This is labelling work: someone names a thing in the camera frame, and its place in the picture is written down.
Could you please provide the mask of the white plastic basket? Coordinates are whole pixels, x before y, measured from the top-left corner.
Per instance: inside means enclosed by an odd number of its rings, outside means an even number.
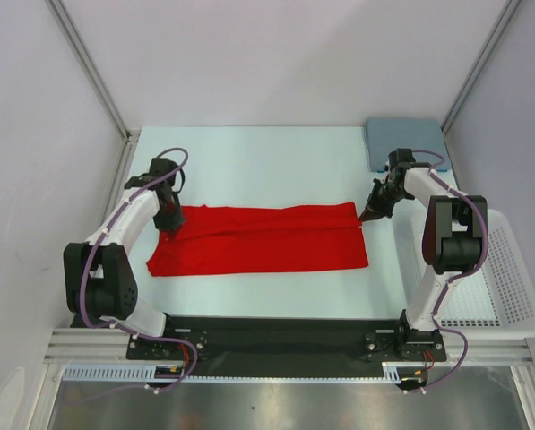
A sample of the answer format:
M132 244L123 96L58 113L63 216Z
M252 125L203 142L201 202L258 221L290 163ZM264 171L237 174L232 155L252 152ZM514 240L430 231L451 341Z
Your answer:
M407 308L419 310L429 287L421 281L426 269L422 237L427 211L402 214L393 223ZM476 274L457 281L439 310L439 324L471 340L535 338L535 290L505 215L488 211L488 256Z

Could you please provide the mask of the folded bright blue t shirt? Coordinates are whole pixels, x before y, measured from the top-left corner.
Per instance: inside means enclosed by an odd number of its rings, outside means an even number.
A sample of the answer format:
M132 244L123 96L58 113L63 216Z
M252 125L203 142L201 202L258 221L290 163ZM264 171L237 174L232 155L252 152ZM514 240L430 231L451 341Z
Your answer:
M379 168L378 170L375 170L375 173L377 174L384 174L388 171L388 167L381 167ZM450 169L438 169L436 171L438 174L443 174L443 173L447 173L447 172L450 172Z

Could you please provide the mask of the left aluminium frame post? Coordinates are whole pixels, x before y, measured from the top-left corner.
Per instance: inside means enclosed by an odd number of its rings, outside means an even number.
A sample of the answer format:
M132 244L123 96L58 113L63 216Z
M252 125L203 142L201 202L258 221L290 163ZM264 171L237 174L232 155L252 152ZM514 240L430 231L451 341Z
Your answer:
M116 102L114 101L105 80L92 58L90 50L77 29L75 21L73 20L64 1L61 0L46 0L45 4L52 13L58 28L65 37L65 40L72 50L73 55L82 68L91 88L95 92L100 105L104 108L110 123L116 129L117 134L123 140L128 142L131 132L126 126L124 118L122 117Z

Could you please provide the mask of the folded grey-blue t shirt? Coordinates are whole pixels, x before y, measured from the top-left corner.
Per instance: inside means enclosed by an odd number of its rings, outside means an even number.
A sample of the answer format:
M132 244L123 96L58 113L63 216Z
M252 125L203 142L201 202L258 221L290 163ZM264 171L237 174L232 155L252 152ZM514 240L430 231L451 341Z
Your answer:
M391 151L399 148L433 151L444 157L444 163L432 154L420 152L418 161L438 162L437 169L452 169L441 125L433 118L374 117L363 127L368 164L372 172L387 162Z

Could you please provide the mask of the front aluminium rail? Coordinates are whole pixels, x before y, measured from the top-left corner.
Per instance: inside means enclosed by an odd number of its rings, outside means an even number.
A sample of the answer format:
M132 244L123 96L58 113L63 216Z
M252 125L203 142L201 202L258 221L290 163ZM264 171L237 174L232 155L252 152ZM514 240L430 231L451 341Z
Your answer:
M118 330L55 329L44 355L46 364L102 363L126 361L129 336ZM466 366L531 366L533 359L524 340L473 340Z

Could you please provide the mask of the right aluminium frame post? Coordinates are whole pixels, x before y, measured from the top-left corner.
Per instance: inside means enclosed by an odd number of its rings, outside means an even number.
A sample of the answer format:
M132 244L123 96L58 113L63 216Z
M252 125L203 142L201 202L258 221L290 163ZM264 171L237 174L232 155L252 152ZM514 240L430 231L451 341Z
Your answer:
M486 70L490 60L498 49L501 40L506 34L510 24L518 13L522 0L508 0L501 9L499 15L488 33L472 67L470 68L464 83L462 84L453 104L444 117L441 125L443 135L446 136L451 131L455 121L466 105L471 93L474 91L482 74Z

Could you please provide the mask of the aluminium frame post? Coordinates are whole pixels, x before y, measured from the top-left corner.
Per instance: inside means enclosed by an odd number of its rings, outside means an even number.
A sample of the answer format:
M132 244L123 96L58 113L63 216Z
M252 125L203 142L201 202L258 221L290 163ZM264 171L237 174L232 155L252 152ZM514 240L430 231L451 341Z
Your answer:
M441 125L443 135L446 136L451 131L455 121L466 105L471 93L474 91L482 74L486 70L490 60L498 49L501 40L506 34L510 24L518 13L522 0L508 0L501 9L499 15L488 33L472 67L470 68L464 83L462 84L453 104L444 117Z
M116 129L117 134L123 140L128 142L131 132L126 126L124 118L122 117L116 102L114 101L105 80L92 58L90 50L77 29L75 21L73 20L64 1L61 0L46 0L45 4L52 13L58 28L65 37L65 40L72 50L73 55L82 68L91 88L95 92L100 105L104 108L110 123Z

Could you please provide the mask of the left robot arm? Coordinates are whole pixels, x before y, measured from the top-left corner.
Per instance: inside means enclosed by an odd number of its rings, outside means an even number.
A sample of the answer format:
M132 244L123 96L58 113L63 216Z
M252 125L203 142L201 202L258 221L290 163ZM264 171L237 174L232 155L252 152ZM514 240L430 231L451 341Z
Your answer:
M165 328L165 313L139 297L129 254L147 224L152 222L159 232L173 233L184 220L177 192L125 191L96 232L64 249L69 310L79 315L87 328L119 328L146 336L148 349L157 357L172 356L178 336Z

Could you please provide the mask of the red t shirt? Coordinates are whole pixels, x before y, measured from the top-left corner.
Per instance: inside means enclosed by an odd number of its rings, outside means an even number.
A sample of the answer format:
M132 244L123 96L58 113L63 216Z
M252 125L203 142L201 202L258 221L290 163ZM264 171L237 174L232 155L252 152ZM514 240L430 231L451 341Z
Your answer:
M177 237L158 242L153 277L365 269L354 202L243 208L186 206Z

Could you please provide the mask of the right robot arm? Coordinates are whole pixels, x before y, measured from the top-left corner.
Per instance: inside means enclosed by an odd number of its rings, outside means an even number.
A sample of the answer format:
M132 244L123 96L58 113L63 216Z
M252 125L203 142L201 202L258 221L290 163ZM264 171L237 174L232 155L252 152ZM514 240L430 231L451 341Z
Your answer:
M486 200L457 191L434 168L403 163L383 179L373 180L359 220L391 218L394 205L402 200L417 200L427 209L421 242L426 269L418 294L402 312L386 347L404 359L414 359L426 348L423 334L433 342L436 335L449 333L459 336L467 351L465 335L442 327L439 313L451 288L477 273L487 259Z

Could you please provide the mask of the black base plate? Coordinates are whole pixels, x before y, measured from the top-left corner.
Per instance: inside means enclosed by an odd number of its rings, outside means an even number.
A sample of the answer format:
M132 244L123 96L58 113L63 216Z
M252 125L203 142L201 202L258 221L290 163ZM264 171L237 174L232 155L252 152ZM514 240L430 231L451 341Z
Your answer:
M170 316L155 340L129 336L125 358L154 362L164 379L192 377L350 379L381 375L385 363L442 364L442 334L416 335L394 354L386 347L395 319Z

